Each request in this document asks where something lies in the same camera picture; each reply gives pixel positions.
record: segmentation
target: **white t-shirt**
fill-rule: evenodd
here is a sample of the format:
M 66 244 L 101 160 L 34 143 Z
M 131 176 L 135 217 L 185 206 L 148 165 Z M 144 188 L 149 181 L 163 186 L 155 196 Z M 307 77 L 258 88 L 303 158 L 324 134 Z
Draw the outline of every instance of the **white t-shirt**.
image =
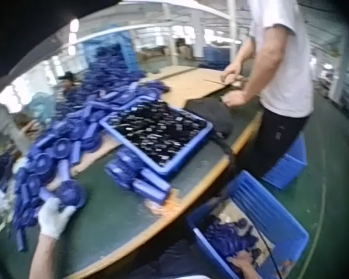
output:
M 290 117 L 308 116 L 313 111 L 310 77 L 310 46 L 305 23 L 296 0 L 248 0 L 256 52 L 263 46 L 266 28 L 283 25 L 292 31 L 284 59 L 274 78 L 261 92 L 261 104 L 274 113 Z

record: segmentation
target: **black bag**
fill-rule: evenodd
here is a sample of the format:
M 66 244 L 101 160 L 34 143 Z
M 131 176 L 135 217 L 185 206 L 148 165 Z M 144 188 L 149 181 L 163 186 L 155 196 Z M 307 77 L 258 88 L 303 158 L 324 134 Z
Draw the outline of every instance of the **black bag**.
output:
M 220 98 L 207 97 L 201 99 L 191 99 L 185 104 L 184 110 L 191 112 L 213 124 L 211 132 L 211 140 L 218 144 L 223 152 L 229 157 L 230 170 L 235 170 L 235 155 L 225 141 L 233 131 L 233 117 L 229 110 Z

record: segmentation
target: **green tabletop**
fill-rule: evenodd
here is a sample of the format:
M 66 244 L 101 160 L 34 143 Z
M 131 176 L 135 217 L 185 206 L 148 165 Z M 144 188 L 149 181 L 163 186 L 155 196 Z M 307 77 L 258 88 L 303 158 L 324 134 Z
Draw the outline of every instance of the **green tabletop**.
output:
M 233 112 L 235 126 L 228 142 L 233 144 L 250 124 L 258 110 L 257 102 Z M 76 179 L 88 192 L 88 201 L 72 217 L 63 233 L 56 255 L 56 268 L 60 276 L 79 272 L 91 264 L 98 265 L 101 259 L 132 241 L 136 236 L 153 225 L 160 217 L 149 212 L 142 197 L 118 187 L 105 173 L 104 166 L 114 156 L 115 151 L 96 161 Z M 180 190 L 180 197 L 190 193 L 223 156 L 222 150 L 213 142 L 206 142 L 179 173 L 172 178 L 171 185 Z M 7 234 L 0 234 L 0 259 L 13 278 L 28 278 L 31 258 L 39 234 L 38 226 L 28 228 L 28 252 L 18 252 L 15 240 Z

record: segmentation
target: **wooden table edge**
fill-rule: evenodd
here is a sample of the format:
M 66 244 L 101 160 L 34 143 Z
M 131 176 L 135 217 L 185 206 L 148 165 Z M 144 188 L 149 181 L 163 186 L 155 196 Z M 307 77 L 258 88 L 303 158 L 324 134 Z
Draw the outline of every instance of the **wooden table edge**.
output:
M 242 147 L 248 142 L 248 140 L 255 134 L 261 120 L 261 112 L 258 112 L 248 126 L 244 129 L 241 135 L 236 139 L 232 145 L 232 150 L 235 154 L 239 153 Z M 227 167 L 229 159 L 225 155 L 221 160 L 212 168 L 212 170 L 194 187 L 181 201 L 182 207 L 175 214 L 169 217 L 161 217 L 154 224 L 146 228 L 143 232 L 136 235 L 129 242 L 116 249 L 108 256 L 101 260 L 87 266 L 86 268 L 68 276 L 68 278 L 86 278 L 122 259 L 135 251 L 138 247 L 149 241 L 152 237 L 157 235 L 166 226 L 176 220 L 181 214 L 183 214 L 187 208 L 189 208 L 203 193 L 211 186 L 211 184 L 221 175 L 224 169 Z

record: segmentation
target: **background worker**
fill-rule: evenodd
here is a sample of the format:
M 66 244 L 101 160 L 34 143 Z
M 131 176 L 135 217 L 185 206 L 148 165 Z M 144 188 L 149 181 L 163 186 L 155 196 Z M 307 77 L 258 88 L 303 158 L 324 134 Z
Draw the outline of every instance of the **background worker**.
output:
M 254 56 L 251 75 L 243 90 L 223 97 L 227 106 L 241 106 L 259 95 L 262 123 L 242 168 L 262 177 L 287 152 L 304 128 L 313 107 L 310 48 L 296 0 L 248 0 L 250 37 L 225 68 L 221 81 L 236 78 L 242 63 Z

